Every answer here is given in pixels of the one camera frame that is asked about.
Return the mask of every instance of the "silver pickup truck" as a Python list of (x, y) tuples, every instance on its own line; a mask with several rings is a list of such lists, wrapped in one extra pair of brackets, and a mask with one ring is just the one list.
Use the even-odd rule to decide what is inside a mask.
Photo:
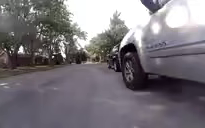
[(150, 21), (130, 30), (120, 45), (126, 86), (145, 87), (149, 74), (205, 83), (205, 0), (141, 2)]

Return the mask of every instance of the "parked car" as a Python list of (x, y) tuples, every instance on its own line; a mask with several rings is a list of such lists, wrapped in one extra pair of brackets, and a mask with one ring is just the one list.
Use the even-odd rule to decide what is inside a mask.
[(111, 50), (110, 54), (107, 56), (107, 65), (109, 69), (114, 69), (116, 72), (120, 72), (120, 63), (118, 60), (118, 52), (119, 52), (120, 44), (114, 46)]
[(205, 0), (141, 0), (146, 26), (129, 31), (119, 61), (126, 86), (141, 89), (148, 74), (205, 83)]

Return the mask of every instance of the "sky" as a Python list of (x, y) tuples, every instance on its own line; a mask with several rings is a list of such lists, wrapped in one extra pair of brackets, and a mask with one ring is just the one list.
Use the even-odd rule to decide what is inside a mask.
[(98, 33), (109, 27), (110, 18), (117, 10), (129, 28), (145, 24), (149, 13), (140, 0), (68, 0), (73, 21), (88, 33), (86, 41), (79, 41), (82, 46)]

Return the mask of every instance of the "grass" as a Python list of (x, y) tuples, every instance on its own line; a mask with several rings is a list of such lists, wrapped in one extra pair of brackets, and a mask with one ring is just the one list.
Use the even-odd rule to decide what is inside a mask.
[(50, 67), (50, 66), (43, 65), (43, 66), (35, 66), (35, 67), (18, 67), (17, 69), (14, 70), (0, 68), (0, 78), (6, 78), (6, 77), (16, 76), (16, 75), (30, 73), (30, 72), (47, 71), (50, 69), (55, 69), (63, 66), (64, 65), (55, 65), (53, 67)]

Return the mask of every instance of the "road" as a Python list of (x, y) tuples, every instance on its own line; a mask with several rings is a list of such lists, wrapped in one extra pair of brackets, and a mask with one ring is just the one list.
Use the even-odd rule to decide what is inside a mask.
[(0, 80), (0, 128), (205, 128), (205, 85), (153, 78), (125, 88), (104, 64)]

